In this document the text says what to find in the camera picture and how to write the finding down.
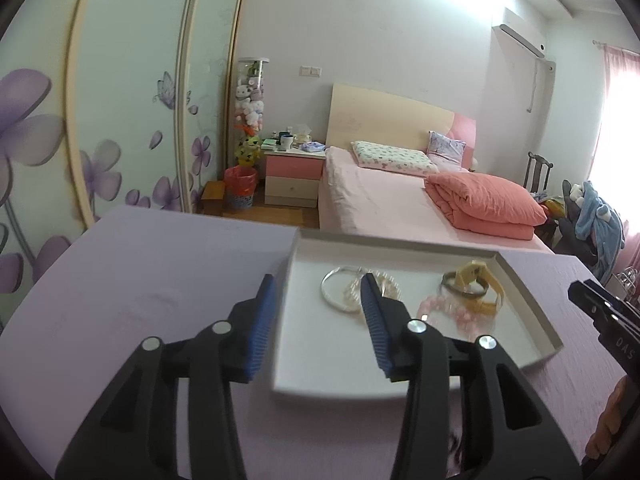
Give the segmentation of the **person's right hand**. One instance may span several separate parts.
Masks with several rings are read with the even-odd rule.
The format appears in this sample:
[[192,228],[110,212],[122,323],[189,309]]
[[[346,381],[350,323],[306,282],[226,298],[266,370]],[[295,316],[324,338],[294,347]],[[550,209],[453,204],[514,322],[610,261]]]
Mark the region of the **person's right hand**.
[[620,378],[614,390],[608,396],[605,408],[599,416],[597,428],[585,447],[585,454],[590,460],[596,460],[610,450],[613,437],[620,430],[620,424],[622,423],[620,402],[622,402],[627,386],[628,377],[624,376]]

